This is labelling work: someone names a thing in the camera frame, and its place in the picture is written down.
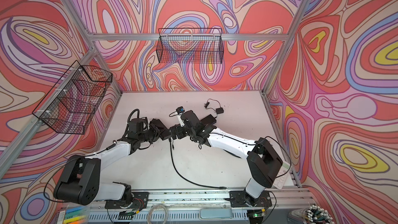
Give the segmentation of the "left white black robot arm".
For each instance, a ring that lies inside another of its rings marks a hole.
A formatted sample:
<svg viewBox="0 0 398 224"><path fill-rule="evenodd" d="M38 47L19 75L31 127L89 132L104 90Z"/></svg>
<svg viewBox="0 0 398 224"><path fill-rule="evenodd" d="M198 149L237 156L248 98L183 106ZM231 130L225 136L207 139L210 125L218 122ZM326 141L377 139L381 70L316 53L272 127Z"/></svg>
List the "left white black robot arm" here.
<svg viewBox="0 0 398 224"><path fill-rule="evenodd" d="M133 110L127 119L122 137L107 148L90 155L73 155L65 164L53 191L53 197L62 202L89 205L93 201L114 201L121 208L133 203L131 186L126 183L102 183L100 173L113 163L138 150L142 143L153 144L167 128L159 119L149 121Z"/></svg>

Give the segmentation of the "white calculator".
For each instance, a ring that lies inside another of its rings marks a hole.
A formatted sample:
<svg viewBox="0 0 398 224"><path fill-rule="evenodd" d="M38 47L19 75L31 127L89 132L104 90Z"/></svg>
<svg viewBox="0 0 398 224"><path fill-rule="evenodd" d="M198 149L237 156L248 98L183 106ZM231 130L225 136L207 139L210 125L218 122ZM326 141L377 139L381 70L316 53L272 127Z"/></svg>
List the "white calculator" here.
<svg viewBox="0 0 398 224"><path fill-rule="evenodd" d="M277 189L282 189L285 182L290 174L291 164L284 162L273 182L273 187Z"/></svg>

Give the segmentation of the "black power adapter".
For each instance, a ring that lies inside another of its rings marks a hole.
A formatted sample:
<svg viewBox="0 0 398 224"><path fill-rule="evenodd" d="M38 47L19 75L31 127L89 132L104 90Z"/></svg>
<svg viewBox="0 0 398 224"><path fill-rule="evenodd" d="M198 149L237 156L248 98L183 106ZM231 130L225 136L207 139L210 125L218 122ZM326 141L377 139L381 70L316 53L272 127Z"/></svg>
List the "black power adapter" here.
<svg viewBox="0 0 398 224"><path fill-rule="evenodd" d="M211 101L218 103L218 105L219 105L218 108L209 107ZM206 103L204 104L204 107L207 110L208 109L213 110L217 115L224 113L224 108L221 106L221 103L218 100L208 99L206 101Z"/></svg>

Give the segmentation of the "box of coloured markers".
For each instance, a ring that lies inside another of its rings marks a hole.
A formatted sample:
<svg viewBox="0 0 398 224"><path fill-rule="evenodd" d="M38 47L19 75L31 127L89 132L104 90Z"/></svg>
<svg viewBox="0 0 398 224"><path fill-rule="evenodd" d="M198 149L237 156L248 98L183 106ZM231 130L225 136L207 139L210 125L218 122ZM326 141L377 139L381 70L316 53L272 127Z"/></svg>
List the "box of coloured markers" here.
<svg viewBox="0 0 398 224"><path fill-rule="evenodd" d="M55 224L87 224L90 208L86 206L65 208L57 213Z"/></svg>

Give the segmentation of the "black network switch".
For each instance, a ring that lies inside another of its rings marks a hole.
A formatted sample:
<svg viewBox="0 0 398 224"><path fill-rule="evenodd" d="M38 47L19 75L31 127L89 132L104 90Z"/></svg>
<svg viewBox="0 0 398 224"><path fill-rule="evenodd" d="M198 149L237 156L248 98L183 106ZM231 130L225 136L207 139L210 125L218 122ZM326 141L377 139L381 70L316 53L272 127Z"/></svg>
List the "black network switch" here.
<svg viewBox="0 0 398 224"><path fill-rule="evenodd" d="M160 119L152 119L150 121L150 125L155 129L157 136L161 140L168 140L172 137L170 130L164 125L164 123Z"/></svg>
<svg viewBox="0 0 398 224"><path fill-rule="evenodd" d="M208 116L201 119L201 123L203 125L215 125L217 123L217 120L213 115L209 114Z"/></svg>

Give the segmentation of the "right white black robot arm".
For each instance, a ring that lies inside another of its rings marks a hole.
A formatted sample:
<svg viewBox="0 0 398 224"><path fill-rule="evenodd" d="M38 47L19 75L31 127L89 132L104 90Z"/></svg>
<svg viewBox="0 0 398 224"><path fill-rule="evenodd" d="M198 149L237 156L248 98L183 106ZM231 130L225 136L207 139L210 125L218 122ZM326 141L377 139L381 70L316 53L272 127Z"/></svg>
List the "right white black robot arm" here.
<svg viewBox="0 0 398 224"><path fill-rule="evenodd" d="M171 139L180 140L189 137L198 144L219 148L248 163L251 178L239 196L233 196L236 191L230 192L232 204L255 207L261 199L262 193L272 188L283 160L269 142L270 137L248 140L227 133L212 123L198 119L193 111L178 115L179 124L170 128Z"/></svg>

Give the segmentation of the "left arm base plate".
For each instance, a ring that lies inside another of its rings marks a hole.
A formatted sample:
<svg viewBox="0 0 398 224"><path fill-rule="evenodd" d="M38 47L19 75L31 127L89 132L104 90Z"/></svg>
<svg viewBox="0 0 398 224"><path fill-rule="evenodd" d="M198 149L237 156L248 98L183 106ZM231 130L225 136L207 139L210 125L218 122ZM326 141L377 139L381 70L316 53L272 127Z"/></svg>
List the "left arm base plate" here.
<svg viewBox="0 0 398 224"><path fill-rule="evenodd" d="M107 200L106 209L132 209L142 210L147 207L149 192L139 191L131 193L131 197L122 197L121 200Z"/></svg>

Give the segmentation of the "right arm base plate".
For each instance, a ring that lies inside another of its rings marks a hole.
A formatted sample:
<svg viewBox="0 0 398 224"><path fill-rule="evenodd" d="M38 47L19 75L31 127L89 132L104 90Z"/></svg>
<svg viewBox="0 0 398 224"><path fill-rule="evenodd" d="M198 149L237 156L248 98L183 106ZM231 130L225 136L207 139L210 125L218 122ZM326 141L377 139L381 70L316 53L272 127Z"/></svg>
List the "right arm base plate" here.
<svg viewBox="0 0 398 224"><path fill-rule="evenodd" d="M231 203L232 207L271 207L272 201L269 191L262 191L258 198L250 196L245 191L230 191L229 197L225 200Z"/></svg>

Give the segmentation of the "aluminium front rail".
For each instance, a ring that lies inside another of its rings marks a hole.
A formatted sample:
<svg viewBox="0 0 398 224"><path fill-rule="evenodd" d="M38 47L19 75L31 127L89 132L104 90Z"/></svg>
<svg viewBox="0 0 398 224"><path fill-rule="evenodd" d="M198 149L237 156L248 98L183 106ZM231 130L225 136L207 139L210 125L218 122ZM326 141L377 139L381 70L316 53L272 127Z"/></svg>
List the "aluminium front rail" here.
<svg viewBox="0 0 398 224"><path fill-rule="evenodd" d="M272 206L232 207L225 198L227 190L147 190L147 207L142 210L106 209L105 201L93 202L88 224L216 224L216 223L287 223L292 211L305 210L315 203L308 190L285 188L270 189ZM204 208L230 208L232 219L199 219Z"/></svg>

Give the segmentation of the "grey flat device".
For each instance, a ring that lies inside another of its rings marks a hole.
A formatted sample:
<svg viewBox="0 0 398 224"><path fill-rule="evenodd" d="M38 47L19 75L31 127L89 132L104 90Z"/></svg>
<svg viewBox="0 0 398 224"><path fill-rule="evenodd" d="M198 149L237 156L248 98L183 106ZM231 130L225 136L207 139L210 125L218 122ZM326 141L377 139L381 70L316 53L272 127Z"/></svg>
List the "grey flat device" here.
<svg viewBox="0 0 398 224"><path fill-rule="evenodd" d="M232 219L233 213L230 208L204 208L200 210L199 219L214 220L214 219Z"/></svg>

